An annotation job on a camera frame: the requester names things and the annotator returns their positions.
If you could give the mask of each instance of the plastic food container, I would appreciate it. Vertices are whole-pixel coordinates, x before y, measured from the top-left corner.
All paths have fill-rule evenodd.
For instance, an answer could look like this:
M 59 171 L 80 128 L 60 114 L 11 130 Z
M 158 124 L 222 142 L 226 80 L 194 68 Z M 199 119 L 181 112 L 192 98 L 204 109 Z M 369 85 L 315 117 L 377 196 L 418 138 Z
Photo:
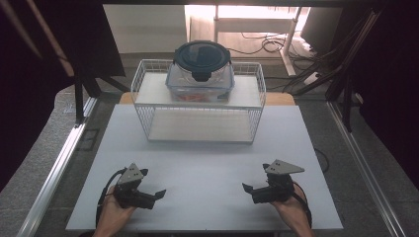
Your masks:
M 212 41 L 185 43 L 175 52 L 166 86 L 175 101 L 227 101 L 234 87 L 229 51 Z

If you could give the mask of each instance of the gray floor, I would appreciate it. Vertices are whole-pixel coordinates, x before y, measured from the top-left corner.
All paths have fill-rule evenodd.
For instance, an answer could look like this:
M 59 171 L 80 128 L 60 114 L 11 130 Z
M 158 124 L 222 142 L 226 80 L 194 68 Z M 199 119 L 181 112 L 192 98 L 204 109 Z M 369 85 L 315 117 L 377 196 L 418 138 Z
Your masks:
M 130 87 L 135 66 L 141 58 L 156 58 L 155 54 L 123 55 L 126 78 L 118 78 Z M 159 54 L 157 58 L 172 58 L 171 53 Z M 273 60 L 261 60 L 265 77 L 286 77 L 281 64 Z M 88 124 L 82 140 L 64 173 L 53 197 L 37 236 L 77 236 L 79 233 L 66 232 L 66 222 L 89 172 L 95 152 L 112 108 L 118 102 L 121 92 L 99 80 L 104 93 L 99 98 L 94 116 Z M 267 88 L 286 84 L 289 80 L 267 80 Z M 313 147 L 327 155 L 329 169 L 324 174 L 334 199 L 344 229 L 339 231 L 319 231 L 318 236 L 391 236 L 381 217 L 374 199 L 370 195 L 359 167 L 346 145 L 335 119 L 324 101 L 323 93 L 327 84 L 295 98 L 300 107 Z M 42 184 L 45 181 L 62 145 L 74 125 L 74 90 L 72 87 L 58 93 L 55 109 L 42 131 L 38 141 L 17 171 L 8 186 L 0 194 L 0 236 L 16 236 L 31 209 Z M 407 179 L 397 162 L 365 124 L 357 107 L 352 108 L 352 134 L 360 145 L 377 182 L 390 201 L 406 236 L 419 236 L 419 192 Z M 321 165 L 325 158 L 317 153 Z M 144 234 L 141 236 L 159 236 Z M 281 236 L 292 236 L 282 233 Z

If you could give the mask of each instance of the clear plastic container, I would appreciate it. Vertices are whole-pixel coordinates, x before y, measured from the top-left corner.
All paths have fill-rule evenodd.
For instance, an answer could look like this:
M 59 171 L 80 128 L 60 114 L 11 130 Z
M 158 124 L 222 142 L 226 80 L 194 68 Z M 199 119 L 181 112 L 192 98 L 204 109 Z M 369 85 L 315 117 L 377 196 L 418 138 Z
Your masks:
M 234 87 L 231 65 L 226 65 L 208 81 L 196 81 L 176 63 L 170 65 L 166 86 L 174 101 L 182 102 L 226 102 Z

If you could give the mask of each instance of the wall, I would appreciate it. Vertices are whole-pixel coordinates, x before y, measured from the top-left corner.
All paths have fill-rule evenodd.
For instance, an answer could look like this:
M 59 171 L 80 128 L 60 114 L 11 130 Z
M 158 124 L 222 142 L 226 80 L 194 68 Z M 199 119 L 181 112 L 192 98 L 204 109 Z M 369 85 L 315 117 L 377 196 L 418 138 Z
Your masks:
M 173 52 L 187 42 L 184 6 L 104 5 L 120 53 Z

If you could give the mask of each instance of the human hand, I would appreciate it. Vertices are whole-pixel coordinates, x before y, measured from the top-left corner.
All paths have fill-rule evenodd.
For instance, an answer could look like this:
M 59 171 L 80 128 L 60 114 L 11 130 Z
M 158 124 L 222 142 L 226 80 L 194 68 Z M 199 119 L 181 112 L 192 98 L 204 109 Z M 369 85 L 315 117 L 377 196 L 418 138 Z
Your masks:
M 102 213 L 93 236 L 95 237 L 108 237 L 115 235 L 120 231 L 129 218 L 136 210 L 136 207 L 130 206 L 122 208 L 115 199 L 114 193 L 115 186 L 109 188 L 105 196 Z
M 293 188 L 295 193 L 306 201 L 305 194 L 299 185 L 293 184 Z M 281 219 L 295 233 L 296 236 L 314 236 L 314 232 L 308 223 L 307 215 L 301 203 L 295 199 L 295 197 L 290 197 L 288 200 L 283 202 L 273 201 L 271 202 L 271 205 L 275 207 L 277 212 L 280 214 Z

